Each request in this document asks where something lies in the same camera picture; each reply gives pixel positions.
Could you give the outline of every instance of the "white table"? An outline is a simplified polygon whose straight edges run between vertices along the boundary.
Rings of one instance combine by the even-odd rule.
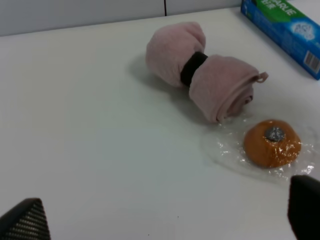
[[[316,1],[295,4],[320,22]],[[40,197],[55,240],[295,239],[288,189],[214,164],[212,126],[144,63],[156,29],[197,21],[208,55],[269,73],[250,111],[317,127],[319,82],[239,11],[0,38],[0,215]]]

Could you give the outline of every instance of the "rolled towel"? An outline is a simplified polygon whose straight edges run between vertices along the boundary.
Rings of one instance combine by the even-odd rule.
[[[181,22],[157,30],[146,47],[145,61],[158,77],[183,87],[180,73],[195,52],[203,53],[206,37],[197,22]]]
[[[253,83],[264,82],[250,64],[203,52],[205,35],[196,22],[168,25],[155,32],[146,48],[148,68],[174,87],[190,87],[189,96],[212,123],[237,114],[253,99]]]

